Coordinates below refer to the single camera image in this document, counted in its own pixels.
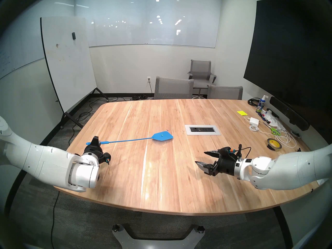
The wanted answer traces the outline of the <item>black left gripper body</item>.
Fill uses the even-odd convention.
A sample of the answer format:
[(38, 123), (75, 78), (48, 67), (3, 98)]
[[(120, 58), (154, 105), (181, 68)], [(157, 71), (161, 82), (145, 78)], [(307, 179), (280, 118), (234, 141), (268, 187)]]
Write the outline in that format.
[(104, 163), (104, 153), (100, 145), (87, 145), (83, 155), (95, 157), (99, 164)]

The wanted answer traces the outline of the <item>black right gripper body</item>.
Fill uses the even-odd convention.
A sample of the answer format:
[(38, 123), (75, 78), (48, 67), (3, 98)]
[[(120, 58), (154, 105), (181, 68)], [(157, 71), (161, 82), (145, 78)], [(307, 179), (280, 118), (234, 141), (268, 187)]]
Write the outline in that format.
[(237, 160), (238, 160), (237, 156), (219, 158), (217, 161), (214, 162), (217, 165), (216, 172), (225, 173), (234, 176), (234, 169)]

